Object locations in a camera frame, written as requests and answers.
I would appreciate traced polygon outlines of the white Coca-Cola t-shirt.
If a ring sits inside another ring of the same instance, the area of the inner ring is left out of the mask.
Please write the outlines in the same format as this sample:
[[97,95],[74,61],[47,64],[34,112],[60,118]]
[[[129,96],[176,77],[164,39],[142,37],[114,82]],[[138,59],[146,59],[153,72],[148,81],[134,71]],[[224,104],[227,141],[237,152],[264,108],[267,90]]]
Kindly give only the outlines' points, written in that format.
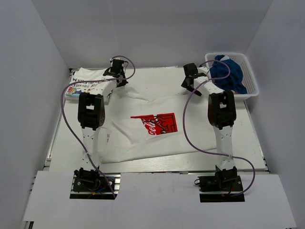
[[208,122],[208,101],[188,94],[149,101],[131,87],[113,91],[106,106],[105,128],[109,141],[101,148],[102,163],[194,152],[216,148]]

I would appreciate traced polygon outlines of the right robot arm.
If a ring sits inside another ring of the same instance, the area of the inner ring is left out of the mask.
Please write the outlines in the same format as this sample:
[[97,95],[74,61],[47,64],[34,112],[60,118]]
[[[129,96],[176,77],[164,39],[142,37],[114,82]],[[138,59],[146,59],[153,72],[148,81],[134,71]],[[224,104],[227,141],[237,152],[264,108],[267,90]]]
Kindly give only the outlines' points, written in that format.
[[183,66],[185,79],[181,87],[192,94],[204,95],[208,99],[207,116],[216,139],[218,162],[215,166],[215,184],[220,190],[227,190],[237,178],[237,168],[233,159],[232,131],[236,120],[236,107],[232,91],[224,91],[208,78],[207,67],[197,67],[195,63]]

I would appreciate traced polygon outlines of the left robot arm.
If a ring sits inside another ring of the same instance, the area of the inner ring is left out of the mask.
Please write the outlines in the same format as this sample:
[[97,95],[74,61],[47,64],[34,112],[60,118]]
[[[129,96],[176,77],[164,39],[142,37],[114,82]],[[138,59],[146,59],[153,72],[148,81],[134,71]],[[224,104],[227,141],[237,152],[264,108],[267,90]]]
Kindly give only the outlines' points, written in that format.
[[128,83],[124,68],[131,61],[117,55],[110,58],[110,63],[109,68],[99,72],[101,77],[98,80],[86,81],[90,88],[80,93],[78,102],[77,119],[82,131],[81,145],[84,148],[84,159],[97,171],[100,163],[98,151],[102,142],[101,129],[106,118],[105,104],[109,102],[114,89]]

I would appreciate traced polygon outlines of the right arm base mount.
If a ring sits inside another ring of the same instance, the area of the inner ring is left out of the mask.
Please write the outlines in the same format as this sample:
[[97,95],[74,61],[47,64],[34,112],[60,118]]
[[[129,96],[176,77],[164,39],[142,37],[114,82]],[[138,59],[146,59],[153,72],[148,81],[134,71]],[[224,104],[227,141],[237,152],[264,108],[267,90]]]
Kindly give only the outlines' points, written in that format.
[[199,176],[194,185],[199,188],[201,203],[233,203],[245,202],[244,194],[236,196],[243,191],[240,176],[235,181],[220,184],[215,176]]

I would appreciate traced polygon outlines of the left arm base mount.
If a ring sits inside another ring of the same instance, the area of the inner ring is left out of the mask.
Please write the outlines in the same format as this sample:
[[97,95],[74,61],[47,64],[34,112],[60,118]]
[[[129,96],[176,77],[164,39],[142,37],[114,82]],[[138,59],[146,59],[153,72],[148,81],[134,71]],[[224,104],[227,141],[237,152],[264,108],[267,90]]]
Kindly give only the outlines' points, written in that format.
[[97,170],[80,168],[74,171],[70,199],[115,200],[119,191],[120,178],[105,178]]

